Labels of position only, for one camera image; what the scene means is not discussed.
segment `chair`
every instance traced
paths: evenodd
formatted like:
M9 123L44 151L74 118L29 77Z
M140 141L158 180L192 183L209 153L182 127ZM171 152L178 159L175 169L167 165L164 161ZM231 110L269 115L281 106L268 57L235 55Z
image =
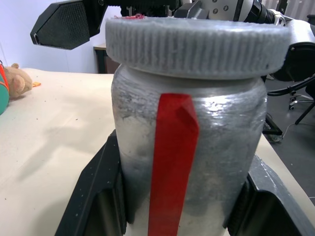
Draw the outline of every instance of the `chair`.
M306 111L300 116L300 118L296 120L295 124L300 123L301 120L315 107L315 83L311 83L307 85L305 88L305 91L309 96L313 98L312 100L305 100L305 102L311 102L312 104L308 107L308 109L306 109Z

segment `red tape strip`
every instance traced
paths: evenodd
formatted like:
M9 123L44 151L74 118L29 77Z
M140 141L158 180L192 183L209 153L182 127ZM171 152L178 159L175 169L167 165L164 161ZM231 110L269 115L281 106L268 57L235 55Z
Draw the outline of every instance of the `red tape strip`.
M2 65L0 65L0 74L2 75L2 78L3 78L3 80L4 80L6 89L9 91L9 84L8 84L8 81L6 80L4 68L3 68Z
M148 236L176 236L199 135L190 95L162 94L158 104Z

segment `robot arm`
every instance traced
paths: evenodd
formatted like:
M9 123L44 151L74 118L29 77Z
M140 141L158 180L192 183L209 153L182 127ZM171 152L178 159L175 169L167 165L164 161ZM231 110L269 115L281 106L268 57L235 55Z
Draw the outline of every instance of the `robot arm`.
M268 10L258 0L197 0L175 12L178 18L274 24L291 31L291 44L282 69L272 74L280 81L302 81L315 74L315 26Z
M167 16L164 6L179 7L179 0L68 0L52 3L37 19L32 31L33 44L74 49L100 32L108 6L135 7L136 12L154 9L150 16Z

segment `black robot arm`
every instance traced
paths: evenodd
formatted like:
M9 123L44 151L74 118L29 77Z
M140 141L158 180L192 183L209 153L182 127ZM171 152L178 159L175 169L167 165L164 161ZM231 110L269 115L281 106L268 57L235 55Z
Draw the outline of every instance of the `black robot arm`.
M38 17L31 31L33 44L71 50L88 42L100 32L108 6L133 6L137 9L169 6L176 9L179 0L71 0L53 3Z

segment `stuffed toy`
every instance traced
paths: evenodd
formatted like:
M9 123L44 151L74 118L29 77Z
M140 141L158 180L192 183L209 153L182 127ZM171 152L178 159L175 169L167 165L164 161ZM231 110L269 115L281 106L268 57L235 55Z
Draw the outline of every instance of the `stuffed toy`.
M0 115L4 112L9 102L9 84L5 78L2 61L0 64Z
M30 91L34 85L29 75L19 69L17 63L4 67L0 63L0 115L8 105L9 98L16 98Z
M32 89L32 79L25 71L19 69L19 64L14 63L5 67L4 72L9 84L10 98L16 98Z

